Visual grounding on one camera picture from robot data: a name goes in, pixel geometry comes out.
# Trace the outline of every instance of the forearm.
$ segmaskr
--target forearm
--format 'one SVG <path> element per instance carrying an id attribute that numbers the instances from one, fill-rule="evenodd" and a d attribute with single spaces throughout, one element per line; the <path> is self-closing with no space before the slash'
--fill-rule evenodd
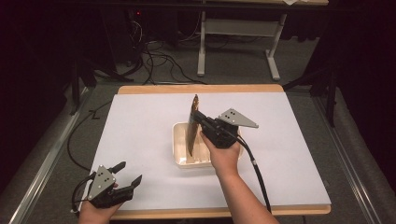
<path id="1" fill-rule="evenodd" d="M 90 202 L 82 203 L 78 224 L 107 224 L 121 207 L 121 203 L 109 208 L 96 208 Z"/>
<path id="2" fill-rule="evenodd" d="M 219 176 L 233 223 L 278 223 L 239 175 Z"/>

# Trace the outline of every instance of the white board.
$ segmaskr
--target white board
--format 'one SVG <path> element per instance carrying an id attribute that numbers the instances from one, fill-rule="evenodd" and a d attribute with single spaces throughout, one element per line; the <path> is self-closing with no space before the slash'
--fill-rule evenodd
<path id="1" fill-rule="evenodd" d="M 277 205 L 327 205 L 329 196 L 284 92 L 199 93 L 199 110 L 216 118 L 234 108 L 260 125 L 241 127 L 262 172 L 269 201 Z M 213 167 L 180 169 L 172 153 L 172 129 L 189 119 L 192 93 L 115 95 L 92 169 L 121 161 L 119 188 L 139 175 L 134 198 L 120 210 L 227 207 Z M 247 153 L 238 170 L 264 203 Z"/>

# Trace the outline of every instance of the wire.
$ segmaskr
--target wire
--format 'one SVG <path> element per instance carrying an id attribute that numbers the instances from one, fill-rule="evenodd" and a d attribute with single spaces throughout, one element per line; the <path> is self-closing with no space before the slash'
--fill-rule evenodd
<path id="1" fill-rule="evenodd" d="M 142 65 L 143 65 L 143 59 L 142 59 L 142 57 L 140 56 L 140 57 L 137 59 L 137 62 L 136 62 L 136 64 L 134 65 L 134 68 L 132 68 L 131 70 L 129 70 L 129 71 L 123 73 L 123 74 L 118 74 L 118 73 L 117 73 L 116 76 L 102 76 L 102 75 L 100 75 L 100 74 L 98 74 L 98 73 L 94 73 L 94 75 L 95 75 L 96 77 L 100 77 L 100 78 L 102 78 L 102 79 L 117 79 L 117 80 L 119 80 L 119 81 L 129 81 L 129 82 L 133 82 L 133 81 L 134 81 L 133 79 L 126 78 L 126 76 L 129 76 L 129 75 L 135 73 L 136 71 L 138 71 L 138 70 L 142 67 Z"/>
<path id="2" fill-rule="evenodd" d="M 195 25 L 195 29 L 194 29 L 194 31 L 191 33 L 191 35 L 190 35 L 189 37 L 185 38 L 185 39 L 179 40 L 179 41 L 178 41 L 179 43 L 180 43 L 180 42 L 184 42 L 184 41 L 188 41 L 188 40 L 192 40 L 192 39 L 195 39 L 195 38 L 197 38 L 197 37 L 200 36 L 200 35 L 196 35 L 196 36 L 194 36 L 194 35 L 195 35 L 195 33 L 197 32 L 198 27 L 199 27 L 199 22 L 201 21 L 201 14 L 202 14 L 202 12 L 198 12 L 198 20 L 197 20 L 197 23 L 196 23 L 196 25 Z"/>
<path id="3" fill-rule="evenodd" d="M 174 74 L 172 73 L 173 68 L 176 66 L 176 67 L 179 69 L 181 75 L 182 75 L 184 78 L 186 78 L 186 79 L 188 80 L 187 82 L 190 82 L 190 83 L 199 83 L 199 84 L 205 84 L 205 85 L 206 85 L 206 83 L 204 83 L 203 81 L 195 80 L 195 79 L 192 79 L 192 78 L 186 76 L 186 74 L 185 74 L 184 71 L 183 71 L 183 68 L 176 62 L 176 60 L 175 60 L 172 56 L 170 56 L 170 55 L 168 55 L 168 54 L 164 54 L 164 53 L 159 52 L 159 51 L 155 51 L 155 53 L 150 53 L 150 52 L 143 52 L 143 53 L 147 53 L 147 54 L 148 54 L 149 60 L 151 61 L 150 66 L 152 66 L 152 67 L 153 67 L 153 66 L 163 65 L 163 64 L 165 64 L 166 62 L 170 62 L 170 63 L 172 64 L 172 67 L 171 67 L 171 69 L 170 69 L 170 73 L 171 73 L 172 78 L 173 78 L 175 81 L 183 82 L 182 80 L 179 80 L 179 79 L 175 78 Z M 162 63 L 159 64 L 159 65 L 154 65 L 154 61 L 153 61 L 154 58 L 162 58 L 162 59 L 165 59 L 165 61 L 162 62 Z"/>
<path id="4" fill-rule="evenodd" d="M 197 46 L 197 45 L 199 45 L 201 43 L 200 40 L 197 39 L 198 37 L 200 37 L 200 35 L 197 35 L 197 36 L 195 36 L 193 38 L 190 38 L 188 40 L 183 40 L 182 42 L 179 42 L 179 44 L 183 45 L 183 46 L 188 46 L 188 47 Z"/>
<path id="5" fill-rule="evenodd" d="M 227 46 L 228 45 L 228 43 L 230 42 L 230 37 L 229 36 L 224 36 L 224 35 L 209 35 L 210 37 L 223 37 L 222 39 L 225 39 L 225 42 L 221 45 L 221 46 L 219 46 L 219 47 L 211 47 L 207 42 L 208 41 L 206 41 L 205 42 L 205 46 L 207 47 L 207 48 L 209 48 L 209 49 L 222 49 L 222 48 L 224 48 L 225 46 Z"/>
<path id="6" fill-rule="evenodd" d="M 151 45 L 151 44 L 156 44 L 156 43 L 160 43 L 161 45 L 160 45 L 159 47 L 157 47 L 156 49 L 151 49 L 151 51 L 155 51 L 155 50 L 161 49 L 161 48 L 163 47 L 165 41 L 161 41 L 161 40 L 152 40 L 152 41 L 149 41 L 149 42 L 147 43 L 147 45 L 148 45 L 148 47 L 149 47 L 149 45 Z"/>
<path id="7" fill-rule="evenodd" d="M 151 84 L 155 85 L 155 82 L 154 82 L 154 80 L 152 79 L 152 71 L 154 70 L 154 61 L 153 61 L 153 59 L 152 59 L 151 53 L 149 52 L 148 45 L 145 45 L 145 48 L 146 48 L 146 51 L 147 51 L 147 54 L 148 54 L 148 58 L 151 60 L 151 68 L 148 69 L 148 68 L 144 65 L 144 67 L 145 67 L 146 70 L 148 71 L 148 78 L 146 79 L 145 82 L 143 82 L 142 85 L 143 85 L 143 86 L 146 85 L 149 81 L 151 82 Z"/>
<path id="8" fill-rule="evenodd" d="M 249 40 L 242 40 L 242 38 L 247 38 L 247 37 L 249 37 L 249 38 L 251 38 L 251 39 L 249 39 Z M 249 43 L 256 42 L 256 41 L 258 41 L 258 40 L 260 40 L 260 39 L 263 39 L 264 36 L 241 36 L 241 35 L 231 35 L 231 36 L 229 36 L 229 38 L 230 38 L 230 42 L 232 42 L 232 43 L 249 44 Z"/>
<path id="9" fill-rule="evenodd" d="M 84 184 L 86 184 L 89 180 L 93 180 L 96 176 L 96 172 L 93 172 L 92 174 L 90 174 L 89 176 L 85 177 L 83 180 L 81 180 L 75 187 L 75 189 L 73 190 L 73 194 L 72 194 L 72 210 L 71 212 L 76 214 L 76 216 L 79 216 L 79 211 L 78 208 L 76 206 L 76 203 L 81 203 L 81 202 L 85 202 L 87 201 L 86 199 L 83 200 L 75 200 L 76 199 L 76 195 L 78 194 L 78 190 L 81 188 L 81 186 L 83 186 Z"/>
<path id="10" fill-rule="evenodd" d="M 72 130 L 72 132 L 70 133 L 70 135 L 69 135 L 69 137 L 68 137 L 68 139 L 67 139 L 67 145 L 66 145 L 66 147 L 67 147 L 67 154 L 69 155 L 70 160 L 71 160 L 75 165 L 77 165 L 77 166 L 80 167 L 81 169 L 84 169 L 84 170 L 86 170 L 86 171 L 88 171 L 88 172 L 90 172 L 91 169 L 89 169 L 89 168 L 87 168 L 87 167 L 81 165 L 78 161 L 76 161 L 76 160 L 73 158 L 73 155 L 72 155 L 71 150 L 70 150 L 70 142 L 71 142 L 71 139 L 72 139 L 72 137 L 73 137 L 73 134 L 76 132 L 76 130 L 78 129 L 78 127 L 79 127 L 87 118 L 89 118 L 91 115 L 95 114 L 99 109 L 101 109 L 101 108 L 104 107 L 105 105 L 110 104 L 111 102 L 112 102 L 112 101 L 109 101 L 109 102 L 107 102 L 107 103 L 105 103 L 105 104 L 99 106 L 98 108 L 96 108 L 96 109 L 94 109 L 94 110 L 90 110 L 90 113 L 89 113 L 84 119 L 82 119 L 82 121 L 80 121 L 80 122 L 78 123 L 78 125 L 76 125 L 76 127 Z"/>
<path id="11" fill-rule="evenodd" d="M 235 136 L 233 133 L 229 132 L 228 130 L 226 130 L 226 129 L 224 129 L 224 128 L 221 128 L 221 130 L 222 130 L 223 132 L 229 134 L 231 137 L 233 137 L 233 138 L 234 138 L 239 144 L 241 144 L 241 145 L 245 148 L 245 150 L 247 151 L 247 154 L 248 154 L 249 157 L 250 157 L 250 161 L 251 161 L 251 163 L 253 164 L 254 171 L 256 172 L 256 176 L 257 176 L 257 178 L 258 178 L 258 180 L 259 180 L 259 184 L 260 184 L 260 187 L 261 187 L 261 189 L 262 189 L 262 196 L 263 196 L 263 198 L 264 198 L 264 200 L 265 200 L 265 204 L 266 204 L 267 210 L 268 210 L 270 213 L 272 213 L 271 204 L 270 204 L 270 201 L 269 201 L 268 195 L 267 195 L 267 190 L 265 189 L 264 180 L 262 179 L 262 173 L 260 172 L 259 165 L 257 164 L 256 159 L 254 159 L 253 153 L 251 152 L 250 147 L 248 146 L 247 142 L 246 142 L 245 139 L 244 139 L 241 135 L 239 135 L 239 134 L 237 134 L 237 135 Z"/>
<path id="12" fill-rule="evenodd" d="M 132 43 L 134 44 L 134 48 L 135 48 L 135 47 L 136 47 L 137 45 L 139 45 L 140 42 L 142 41 L 143 29 L 142 29 L 142 26 L 141 26 L 138 22 L 136 22 L 136 21 L 130 21 L 130 23 L 131 23 L 131 24 L 135 24 L 135 25 L 137 25 L 137 28 L 140 28 L 140 29 L 139 29 L 139 30 L 140 30 L 140 36 L 139 36 L 139 40 L 137 41 L 137 43 L 134 42 L 134 35 L 135 35 L 136 32 L 137 32 L 137 28 L 134 29 L 134 34 L 133 34 L 133 35 L 129 35 L 129 37 L 131 37 L 131 41 L 132 41 Z"/>

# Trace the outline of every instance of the human arm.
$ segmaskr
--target human arm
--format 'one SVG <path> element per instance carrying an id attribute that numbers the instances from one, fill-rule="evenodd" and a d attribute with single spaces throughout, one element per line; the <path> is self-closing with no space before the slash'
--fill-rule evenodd
<path id="1" fill-rule="evenodd" d="M 228 149 L 218 149 L 202 132 L 201 136 L 209 148 L 210 160 L 219 178 L 225 200 L 233 217 L 233 223 L 278 223 L 238 174 L 239 143 L 233 144 Z"/>
<path id="2" fill-rule="evenodd" d="M 79 212 L 78 224 L 107 224 L 121 205 L 122 203 L 109 208 L 96 208 L 90 202 L 85 201 Z"/>

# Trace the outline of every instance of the black cord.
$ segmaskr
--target black cord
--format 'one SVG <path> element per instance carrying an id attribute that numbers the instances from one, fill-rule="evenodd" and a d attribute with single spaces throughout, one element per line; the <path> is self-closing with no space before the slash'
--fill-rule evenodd
<path id="1" fill-rule="evenodd" d="M 212 37 L 217 37 L 217 36 L 222 37 L 221 35 L 212 35 Z M 205 42 L 205 46 L 206 46 L 207 48 L 209 48 L 209 49 L 222 49 L 222 48 L 224 48 L 225 46 L 228 45 L 228 43 L 230 42 L 230 37 L 225 36 L 223 39 L 225 39 L 225 42 L 224 42 L 221 46 L 212 47 L 212 46 L 210 46 L 210 45 L 207 43 L 207 42 L 209 42 L 209 41 Z"/>
<path id="2" fill-rule="evenodd" d="M 230 38 L 230 42 L 232 43 L 242 43 L 242 44 L 249 44 L 249 43 L 253 43 L 256 42 L 260 39 L 263 39 L 263 36 L 254 36 L 251 37 L 251 39 L 249 40 L 242 40 L 242 38 L 235 38 L 235 37 L 239 37 L 240 35 L 231 35 L 229 36 Z"/>
<path id="3" fill-rule="evenodd" d="M 149 42 L 147 43 L 147 45 L 148 45 L 148 47 L 149 47 L 149 45 L 152 45 L 152 44 L 155 44 L 155 43 L 160 43 L 161 45 L 160 45 L 159 47 L 156 47 L 155 49 L 150 49 L 150 51 L 155 51 L 155 50 L 161 49 L 161 48 L 163 47 L 163 44 L 165 43 L 165 41 L 153 40 L 153 41 L 149 41 Z"/>
<path id="4" fill-rule="evenodd" d="M 104 107 L 105 105 L 110 104 L 111 102 L 112 102 L 112 101 L 109 101 L 109 102 L 107 102 L 107 103 L 105 103 L 105 104 L 99 106 L 98 108 L 96 108 L 96 109 L 94 109 L 94 110 L 90 110 L 90 113 L 89 113 L 84 119 L 82 119 L 82 121 L 80 121 L 80 122 L 78 123 L 78 125 L 76 125 L 76 127 L 72 130 L 72 132 L 70 133 L 70 135 L 69 135 L 69 137 L 68 137 L 68 139 L 67 139 L 67 145 L 66 145 L 66 147 L 67 147 L 67 154 L 69 155 L 70 160 L 71 160 L 75 165 L 77 165 L 78 167 L 80 167 L 80 168 L 82 168 L 82 169 L 84 169 L 84 170 L 86 170 L 86 171 L 88 171 L 88 172 L 90 172 L 91 169 L 89 169 L 89 168 L 87 168 L 87 167 L 81 165 L 78 161 L 76 161 L 76 160 L 73 158 L 72 153 L 71 153 L 71 150 L 70 150 L 70 142 L 71 142 L 71 139 L 72 139 L 72 137 L 73 137 L 73 134 L 76 132 L 76 129 L 77 129 L 87 118 L 89 118 L 92 114 L 95 114 L 99 109 L 101 109 L 101 108 Z"/>
<path id="5" fill-rule="evenodd" d="M 146 52 L 148 54 L 148 58 L 151 60 L 151 66 L 150 69 L 148 70 L 147 67 L 145 66 L 146 70 L 148 70 L 148 78 L 146 79 L 146 81 L 143 82 L 143 86 L 146 85 L 149 81 L 151 82 L 151 84 L 155 85 L 154 80 L 152 79 L 152 71 L 154 70 L 154 60 L 152 59 L 152 55 L 149 52 L 149 47 L 148 45 L 145 46 L 146 48 Z"/>
<path id="6" fill-rule="evenodd" d="M 134 65 L 134 68 L 130 69 L 129 71 L 127 71 L 127 72 L 125 72 L 123 74 L 118 74 L 116 77 L 115 76 L 102 76 L 102 75 L 100 75 L 100 74 L 98 74 L 96 72 L 94 72 L 94 75 L 96 77 L 103 78 L 103 79 L 116 79 L 116 80 L 119 80 L 119 81 L 130 81 L 130 82 L 133 82 L 134 81 L 133 79 L 129 79 L 126 76 L 129 76 L 129 75 L 137 72 L 142 66 L 143 66 L 143 59 L 142 59 L 142 57 L 139 57 L 137 59 L 136 64 Z"/>
<path id="7" fill-rule="evenodd" d="M 207 84 L 204 83 L 203 81 L 195 80 L 195 79 L 192 79 L 192 78 L 186 76 L 186 74 L 185 74 L 184 71 L 183 71 L 183 68 L 176 62 L 176 60 L 175 60 L 172 56 L 170 56 L 170 55 L 168 55 L 168 54 L 161 53 L 161 52 L 159 52 L 159 51 L 156 51 L 155 53 L 150 53 L 150 52 L 148 52 L 148 54 L 149 54 L 150 59 L 151 59 L 151 64 L 150 64 L 150 66 L 154 66 L 153 60 L 152 60 L 154 57 L 165 59 L 165 62 L 161 63 L 160 65 L 165 64 L 166 62 L 170 62 L 170 63 L 172 64 L 172 67 L 171 67 L 170 72 L 171 72 L 171 76 L 172 76 L 172 78 L 173 78 L 174 80 L 176 80 L 176 81 L 178 81 L 178 82 L 181 82 L 181 80 L 176 79 L 176 78 L 173 76 L 173 73 L 172 73 L 172 70 L 173 70 L 174 66 L 176 66 L 176 67 L 179 69 L 181 75 L 182 75 L 184 78 L 186 78 L 186 79 L 188 80 L 188 82 L 191 82 L 191 83 L 199 83 L 199 84 L 207 85 Z"/>
<path id="8" fill-rule="evenodd" d="M 201 22 L 201 15 L 202 15 L 202 12 L 199 11 L 199 12 L 198 12 L 197 23 L 196 23 L 196 25 L 195 25 L 195 29 L 192 31 L 192 33 L 191 33 L 187 38 L 178 40 L 178 43 L 182 43 L 182 42 L 184 42 L 184 41 L 189 41 L 189 40 L 191 40 L 191 39 L 195 39 L 195 38 L 201 36 L 201 35 L 196 35 L 196 36 L 194 36 L 195 33 L 197 32 L 198 27 L 199 27 L 199 24 L 200 24 L 200 22 Z"/>
<path id="9" fill-rule="evenodd" d="M 78 208 L 77 208 L 76 203 L 81 203 L 81 202 L 84 202 L 84 201 L 87 201 L 87 200 L 84 199 L 84 200 L 77 200 L 77 201 L 75 201 L 75 199 L 76 199 L 76 194 L 78 193 L 78 190 L 81 188 L 81 186 L 83 186 L 83 185 L 84 185 L 85 183 L 87 183 L 89 180 L 93 180 L 93 179 L 95 178 L 95 176 L 96 176 L 96 172 L 93 172 L 93 173 L 90 174 L 89 176 L 85 177 L 83 180 L 81 180 L 81 181 L 76 185 L 75 189 L 73 190 L 73 195 L 72 195 L 72 210 L 71 210 L 71 212 L 74 213 L 74 214 L 76 214 L 77 217 L 79 216 L 79 211 L 78 211 Z"/>
<path id="10" fill-rule="evenodd" d="M 93 61 L 91 61 L 90 59 L 87 59 L 85 57 L 82 56 L 82 54 L 76 54 L 77 60 L 78 62 L 82 62 L 87 64 L 90 68 L 92 68 L 93 70 L 100 70 L 103 73 L 105 73 L 108 76 L 114 77 L 115 79 L 119 80 L 119 81 L 123 81 L 123 82 L 133 82 L 134 79 L 133 78 L 127 78 L 125 77 L 127 75 L 132 74 L 132 72 L 134 72 L 134 69 L 126 72 L 125 74 L 118 74 L 117 72 L 114 72 L 111 69 L 107 69 L 105 67 L 103 67 L 102 65 L 99 65 L 98 63 L 95 63 Z"/>
<path id="11" fill-rule="evenodd" d="M 230 133 L 228 130 L 226 130 L 226 129 L 224 129 L 224 128 L 221 128 L 221 130 L 222 130 L 223 132 L 229 134 L 231 137 L 233 137 L 233 138 L 234 138 L 239 144 L 241 144 L 242 147 L 244 147 L 245 150 L 247 151 L 247 154 L 248 154 L 249 157 L 250 157 L 250 161 L 251 161 L 251 163 L 253 164 L 254 171 L 256 172 L 256 176 L 257 176 L 257 178 L 259 179 L 259 184 L 260 184 L 260 187 L 261 187 L 261 189 L 262 189 L 262 196 L 263 196 L 263 198 L 264 198 L 264 200 L 265 200 L 265 204 L 266 204 L 267 210 L 268 210 L 270 213 L 272 213 L 271 204 L 270 204 L 270 201 L 269 201 L 268 195 L 267 195 L 267 190 L 265 189 L 264 180 L 262 179 L 262 173 L 260 172 L 259 165 L 257 165 L 256 159 L 254 159 L 253 153 L 251 153 L 250 147 L 248 146 L 247 142 L 246 142 L 245 139 L 244 139 L 241 135 L 239 135 L 239 134 L 237 134 L 237 135 L 235 136 L 233 133 Z"/>

